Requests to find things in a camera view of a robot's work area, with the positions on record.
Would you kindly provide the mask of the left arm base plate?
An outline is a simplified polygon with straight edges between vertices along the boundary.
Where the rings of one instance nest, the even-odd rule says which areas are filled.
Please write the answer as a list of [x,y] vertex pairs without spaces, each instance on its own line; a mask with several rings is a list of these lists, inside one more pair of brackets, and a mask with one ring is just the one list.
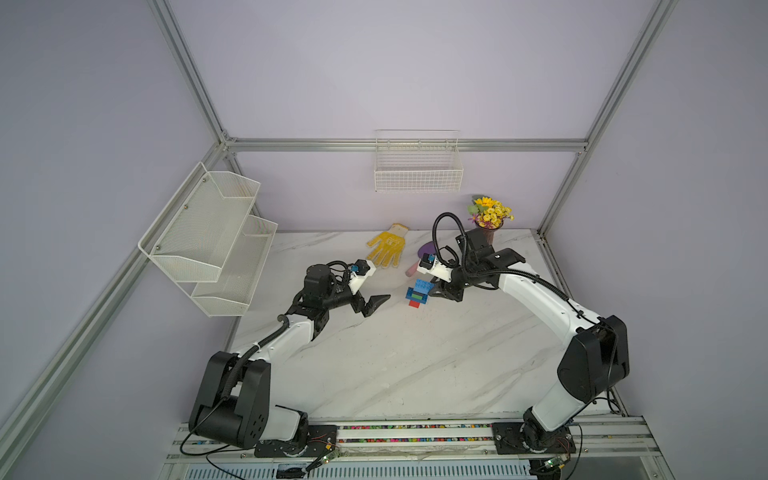
[[337,443],[337,425],[308,424],[287,441],[260,441],[254,448],[256,458],[319,457],[329,453]]

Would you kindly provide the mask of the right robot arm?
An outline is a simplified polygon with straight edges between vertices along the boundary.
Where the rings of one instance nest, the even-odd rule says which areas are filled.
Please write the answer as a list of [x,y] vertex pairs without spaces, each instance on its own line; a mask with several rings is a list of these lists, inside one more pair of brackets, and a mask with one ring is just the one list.
[[433,277],[442,298],[463,300],[471,287],[511,296],[542,321],[565,346],[557,381],[523,414],[521,447],[542,453],[567,435],[569,424],[599,394],[630,373],[626,324],[600,316],[545,280],[517,251],[496,250],[479,228],[459,229],[457,250],[435,247],[421,256],[417,271]]

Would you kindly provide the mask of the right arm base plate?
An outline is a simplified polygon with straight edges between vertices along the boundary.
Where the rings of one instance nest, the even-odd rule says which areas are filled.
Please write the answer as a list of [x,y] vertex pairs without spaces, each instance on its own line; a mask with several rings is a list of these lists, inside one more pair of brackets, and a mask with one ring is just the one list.
[[524,422],[495,422],[491,429],[496,451],[500,455],[570,455],[576,452],[567,427],[549,432]]

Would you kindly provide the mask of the dark blue lego brick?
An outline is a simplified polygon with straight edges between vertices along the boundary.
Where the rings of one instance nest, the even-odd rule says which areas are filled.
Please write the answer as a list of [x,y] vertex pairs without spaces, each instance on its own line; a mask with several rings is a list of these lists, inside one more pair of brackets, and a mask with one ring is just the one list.
[[429,298],[429,292],[418,291],[413,287],[409,287],[406,292],[405,298],[409,301],[409,304],[414,308],[419,305],[426,304]]

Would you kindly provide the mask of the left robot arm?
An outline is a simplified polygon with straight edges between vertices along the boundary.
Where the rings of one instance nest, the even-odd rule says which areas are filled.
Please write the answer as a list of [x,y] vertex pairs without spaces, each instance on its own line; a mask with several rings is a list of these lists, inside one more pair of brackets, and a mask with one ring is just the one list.
[[243,352],[219,351],[209,359],[188,421],[191,436],[224,447],[260,445],[296,455],[309,442],[308,414],[274,403],[277,366],[314,341],[333,309],[349,306],[370,317],[389,294],[365,298],[360,289],[376,272],[370,260],[334,260],[307,268],[303,288],[293,297],[280,326]]

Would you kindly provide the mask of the light blue lego brick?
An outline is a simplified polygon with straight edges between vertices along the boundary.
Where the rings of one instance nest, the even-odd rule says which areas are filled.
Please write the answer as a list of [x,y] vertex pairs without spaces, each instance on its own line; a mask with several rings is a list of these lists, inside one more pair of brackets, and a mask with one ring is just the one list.
[[434,287],[434,284],[429,281],[416,280],[414,284],[414,292],[421,296],[427,296]]

